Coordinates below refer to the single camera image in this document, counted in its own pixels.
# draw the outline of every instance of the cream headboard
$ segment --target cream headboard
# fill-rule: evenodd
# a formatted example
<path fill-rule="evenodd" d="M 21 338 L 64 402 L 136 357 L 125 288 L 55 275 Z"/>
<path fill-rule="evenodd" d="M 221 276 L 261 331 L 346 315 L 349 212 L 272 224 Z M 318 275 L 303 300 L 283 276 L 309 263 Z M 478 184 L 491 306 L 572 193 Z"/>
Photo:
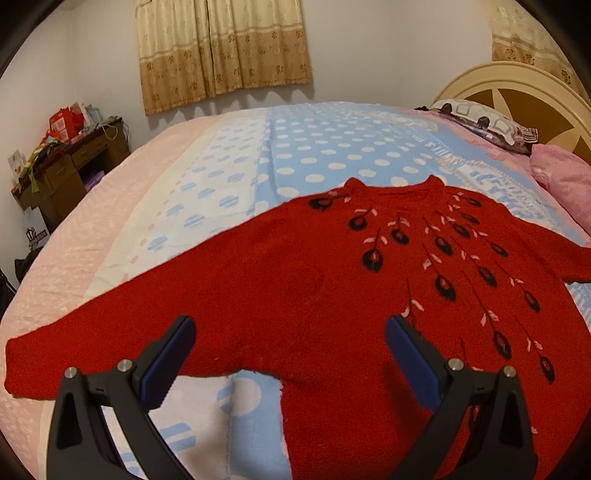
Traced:
<path fill-rule="evenodd" d="M 526 127 L 540 143 L 559 145 L 591 164 L 591 107 L 568 85 L 536 67 L 514 61 L 480 65 L 438 95 L 493 107 Z"/>

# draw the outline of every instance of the bedspread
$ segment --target bedspread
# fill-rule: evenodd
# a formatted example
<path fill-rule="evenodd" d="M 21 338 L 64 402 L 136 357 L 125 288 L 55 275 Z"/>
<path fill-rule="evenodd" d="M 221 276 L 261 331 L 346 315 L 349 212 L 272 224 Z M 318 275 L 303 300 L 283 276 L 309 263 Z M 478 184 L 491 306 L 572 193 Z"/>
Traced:
<path fill-rule="evenodd" d="M 519 157 L 432 113 L 352 103 L 234 112 L 172 127 L 107 175 L 34 263 L 0 325 L 0 344 L 291 198 L 350 177 L 404 186 L 430 174 L 589 241 Z M 591 325 L 590 288 L 569 290 Z M 4 375 L 2 362 L 2 384 Z M 254 372 L 178 377 L 150 415 L 195 478 L 288 480 L 280 397 L 279 380 Z M 0 428 L 36 478 L 45 478 L 52 408 L 0 388 Z M 113 412 L 105 416 L 126 467 L 142 476 Z"/>

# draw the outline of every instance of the beige floral curtain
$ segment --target beige floral curtain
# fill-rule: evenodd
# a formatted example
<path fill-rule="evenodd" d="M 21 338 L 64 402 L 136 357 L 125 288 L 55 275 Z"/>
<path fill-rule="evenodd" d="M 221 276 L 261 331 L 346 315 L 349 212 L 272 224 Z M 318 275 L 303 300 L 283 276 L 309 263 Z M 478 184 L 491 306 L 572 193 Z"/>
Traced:
<path fill-rule="evenodd" d="M 311 81 L 299 0 L 135 0 L 146 115 Z"/>
<path fill-rule="evenodd" d="M 578 75 L 548 31 L 515 0 L 486 0 L 492 29 L 492 60 L 535 65 L 591 103 Z"/>

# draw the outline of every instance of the wooden desk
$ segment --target wooden desk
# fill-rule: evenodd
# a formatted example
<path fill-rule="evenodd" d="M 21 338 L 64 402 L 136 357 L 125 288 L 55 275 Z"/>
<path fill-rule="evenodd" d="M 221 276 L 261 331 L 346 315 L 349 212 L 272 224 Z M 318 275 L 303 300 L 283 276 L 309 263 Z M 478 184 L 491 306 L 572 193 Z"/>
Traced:
<path fill-rule="evenodd" d="M 39 207 L 50 232 L 85 197 L 84 180 L 93 172 L 109 173 L 129 156 L 123 120 L 117 119 L 111 126 L 106 128 L 106 134 L 99 128 L 68 146 L 55 163 L 36 173 L 39 192 L 33 193 L 29 184 L 19 196 L 15 195 L 23 210 Z"/>

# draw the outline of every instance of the pillow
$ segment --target pillow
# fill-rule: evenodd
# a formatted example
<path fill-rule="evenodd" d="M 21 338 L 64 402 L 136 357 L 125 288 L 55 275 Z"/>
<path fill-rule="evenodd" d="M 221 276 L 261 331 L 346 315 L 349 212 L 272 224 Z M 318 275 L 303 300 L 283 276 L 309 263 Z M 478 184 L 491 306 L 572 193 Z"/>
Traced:
<path fill-rule="evenodd" d="M 477 102 L 440 100 L 431 109 L 505 150 L 529 154 L 531 144 L 538 141 L 538 131 L 535 128 L 524 127 L 493 108 Z"/>
<path fill-rule="evenodd" d="M 591 166 L 557 145 L 534 145 L 530 162 L 535 180 L 591 235 Z"/>

